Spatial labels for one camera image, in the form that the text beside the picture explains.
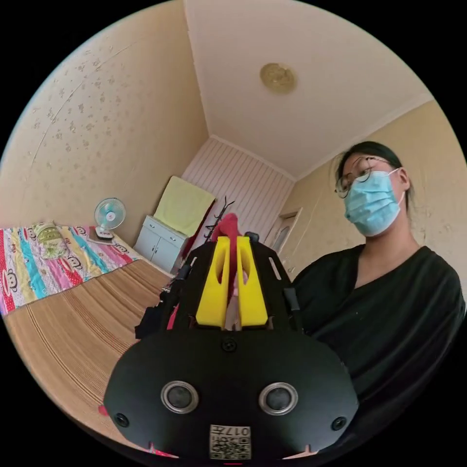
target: ceiling light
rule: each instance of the ceiling light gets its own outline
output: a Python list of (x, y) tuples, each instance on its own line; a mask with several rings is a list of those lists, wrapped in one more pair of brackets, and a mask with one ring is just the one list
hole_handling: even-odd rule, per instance
[(287, 94), (295, 89), (297, 78), (295, 73), (286, 65), (268, 63), (259, 72), (263, 84), (277, 94)]

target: woman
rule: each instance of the woman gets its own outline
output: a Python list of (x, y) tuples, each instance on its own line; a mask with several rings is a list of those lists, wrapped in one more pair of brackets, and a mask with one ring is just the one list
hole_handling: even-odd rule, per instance
[(365, 244), (323, 256), (293, 282), (304, 331), (339, 355), (360, 401), (326, 450), (351, 438), (360, 444), (394, 419), (433, 374), (465, 314), (456, 271), (412, 235), (411, 190), (389, 148), (368, 141), (349, 149), (336, 192)]

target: colorful blanket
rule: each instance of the colorful blanket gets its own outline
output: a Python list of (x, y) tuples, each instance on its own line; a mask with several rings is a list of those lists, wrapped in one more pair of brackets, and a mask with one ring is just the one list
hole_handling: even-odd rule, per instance
[(32, 228), (0, 229), (0, 311), (62, 292), (138, 259), (119, 243), (88, 241), (89, 227), (60, 227), (70, 250), (66, 257), (42, 259)]

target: wall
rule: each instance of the wall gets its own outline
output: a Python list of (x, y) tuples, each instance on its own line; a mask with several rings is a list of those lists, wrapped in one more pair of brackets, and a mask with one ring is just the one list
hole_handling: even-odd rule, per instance
[[(182, 178), (216, 196), (204, 225), (212, 225), (224, 205), (235, 200), (226, 213), (238, 216), (239, 230), (256, 232), (264, 241), (287, 199), (293, 181), (240, 149), (210, 138), (184, 172)], [(204, 242), (201, 229), (194, 248)]]
[[(414, 235), (457, 270), (467, 291), (467, 166), (441, 108), (435, 101), (424, 104), (367, 139), (389, 146), (407, 168), (415, 189), (410, 207)], [(287, 267), (295, 267), (293, 277), (326, 253), (363, 243), (343, 216), (332, 166), (329, 162), (298, 181), (282, 209), (304, 208), (281, 254)]]
[(138, 12), (83, 44), (30, 101), (1, 160), (0, 226), (92, 224), (97, 203), (118, 197), (117, 233), (133, 244), (207, 138), (182, 1)]

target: striped wall panel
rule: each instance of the striped wall panel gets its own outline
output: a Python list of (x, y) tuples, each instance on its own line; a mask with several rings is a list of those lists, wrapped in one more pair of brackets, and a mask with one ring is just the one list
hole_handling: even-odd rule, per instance
[[(261, 161), (214, 138), (206, 141), (182, 178), (216, 196), (205, 225), (216, 221), (227, 202), (235, 201), (226, 213), (238, 216), (239, 230), (256, 232), (264, 241), (289, 196), (294, 182)], [(194, 248), (204, 242), (201, 229)]]

